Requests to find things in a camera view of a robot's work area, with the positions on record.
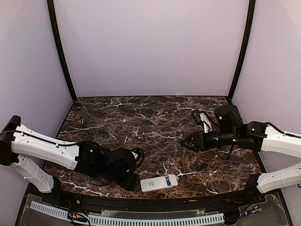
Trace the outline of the white remote control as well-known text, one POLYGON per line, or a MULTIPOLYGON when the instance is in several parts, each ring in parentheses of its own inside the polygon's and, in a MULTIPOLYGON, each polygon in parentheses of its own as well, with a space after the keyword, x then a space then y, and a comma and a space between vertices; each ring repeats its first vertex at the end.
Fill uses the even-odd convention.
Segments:
POLYGON ((142 192, 146 193, 146 192, 152 192, 152 191, 157 191, 157 190, 162 190, 162 189, 167 189, 172 187, 172 186, 167 186, 166 179, 165 179, 166 176, 141 180, 140 186, 142 192))

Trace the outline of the blue battery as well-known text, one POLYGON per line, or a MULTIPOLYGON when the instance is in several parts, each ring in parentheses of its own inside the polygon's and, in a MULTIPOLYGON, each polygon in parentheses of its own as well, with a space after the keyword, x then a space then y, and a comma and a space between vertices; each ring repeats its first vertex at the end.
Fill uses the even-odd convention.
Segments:
POLYGON ((166 179, 166 184, 168 186, 170 186, 171 185, 170 178, 168 176, 166 176, 165 179, 166 179))

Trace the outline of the white battery cover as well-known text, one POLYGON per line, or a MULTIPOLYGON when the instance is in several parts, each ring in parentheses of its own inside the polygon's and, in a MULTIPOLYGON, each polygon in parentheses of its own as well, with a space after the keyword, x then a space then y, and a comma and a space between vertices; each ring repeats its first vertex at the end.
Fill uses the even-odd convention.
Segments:
POLYGON ((178 186, 178 180, 175 174, 168 174, 167 176, 170 178, 170 182, 171 182, 170 186, 178 186))

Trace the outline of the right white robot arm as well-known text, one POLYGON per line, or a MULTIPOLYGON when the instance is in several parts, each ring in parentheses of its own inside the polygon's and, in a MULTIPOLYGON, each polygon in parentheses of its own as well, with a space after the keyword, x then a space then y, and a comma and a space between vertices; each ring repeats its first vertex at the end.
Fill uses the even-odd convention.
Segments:
MULTIPOLYGON (((203 152, 223 146, 238 146, 257 152, 276 152, 297 158, 301 156, 299 134, 282 131, 270 122, 252 121, 245 124, 235 105, 224 105, 215 109, 217 130, 213 130, 202 120, 199 110, 193 110, 191 115, 196 124, 204 124, 204 132, 193 132, 181 141, 181 146, 191 151, 203 152)), ((258 194, 300 184, 300 163, 271 173, 254 174, 247 180, 245 190, 240 193, 240 200, 244 204, 250 204, 258 194)))

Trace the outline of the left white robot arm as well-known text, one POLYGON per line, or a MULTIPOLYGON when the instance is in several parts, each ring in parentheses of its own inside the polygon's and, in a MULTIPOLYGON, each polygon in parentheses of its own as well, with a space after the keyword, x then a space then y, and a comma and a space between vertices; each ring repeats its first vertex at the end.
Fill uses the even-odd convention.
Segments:
POLYGON ((135 170, 144 160, 140 148, 110 150, 93 141, 67 142, 37 133, 21 124, 21 117, 14 115, 0 133, 0 163, 11 166, 24 179, 56 205, 66 202, 61 182, 42 170, 31 157, 37 157, 85 174, 104 178, 132 191, 139 175, 135 170))

